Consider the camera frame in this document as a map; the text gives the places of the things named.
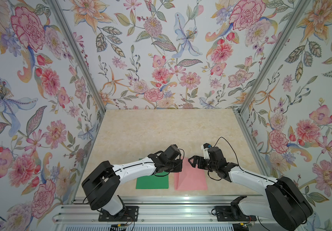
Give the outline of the pink paper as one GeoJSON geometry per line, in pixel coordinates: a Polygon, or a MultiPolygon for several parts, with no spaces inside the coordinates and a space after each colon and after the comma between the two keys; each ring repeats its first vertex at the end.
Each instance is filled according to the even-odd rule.
{"type": "Polygon", "coordinates": [[[208,190],[205,171],[193,168],[185,158],[182,171],[174,176],[174,189],[176,191],[206,191],[208,190]]]}

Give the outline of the green paper hidden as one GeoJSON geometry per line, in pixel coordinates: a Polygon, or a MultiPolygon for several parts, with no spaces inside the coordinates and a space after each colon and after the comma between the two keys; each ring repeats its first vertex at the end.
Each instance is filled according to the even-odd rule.
{"type": "Polygon", "coordinates": [[[163,172],[156,175],[137,178],[136,189],[168,189],[169,173],[163,172]]]}

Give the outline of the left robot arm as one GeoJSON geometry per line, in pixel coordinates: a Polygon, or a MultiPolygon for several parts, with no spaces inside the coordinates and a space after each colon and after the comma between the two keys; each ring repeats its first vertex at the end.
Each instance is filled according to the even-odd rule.
{"type": "Polygon", "coordinates": [[[165,151],[127,164],[112,165],[109,161],[103,161],[81,183],[85,200],[91,210],[107,212],[111,216],[123,214],[126,206],[116,193],[120,185],[164,172],[179,173],[184,157],[184,150],[173,144],[165,151]]]}

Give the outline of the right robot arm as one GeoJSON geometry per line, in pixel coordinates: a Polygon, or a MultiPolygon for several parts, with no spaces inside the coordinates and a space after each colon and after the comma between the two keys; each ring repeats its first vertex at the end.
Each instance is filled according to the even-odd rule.
{"type": "Polygon", "coordinates": [[[314,211],[294,182],[288,177],[273,178],[253,173],[238,163],[227,162],[221,149],[209,144],[203,146],[203,156],[188,159],[193,168],[214,172],[221,180],[245,186],[259,197],[239,196],[227,210],[234,220],[239,217],[263,217],[274,220],[287,231],[306,224],[314,211]]]}

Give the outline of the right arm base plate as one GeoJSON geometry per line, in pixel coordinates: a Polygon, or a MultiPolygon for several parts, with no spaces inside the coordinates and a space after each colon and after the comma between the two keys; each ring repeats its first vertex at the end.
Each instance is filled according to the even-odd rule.
{"type": "Polygon", "coordinates": [[[256,216],[244,215],[238,207],[233,206],[216,206],[211,210],[211,214],[216,216],[217,221],[231,221],[231,222],[256,222],[256,216]]]}

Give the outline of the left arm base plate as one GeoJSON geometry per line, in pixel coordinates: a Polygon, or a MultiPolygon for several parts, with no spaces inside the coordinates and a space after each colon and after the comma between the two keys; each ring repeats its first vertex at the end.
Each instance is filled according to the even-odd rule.
{"type": "Polygon", "coordinates": [[[127,206],[116,215],[111,215],[108,211],[100,209],[99,222],[130,222],[138,221],[139,207],[127,206]]]}

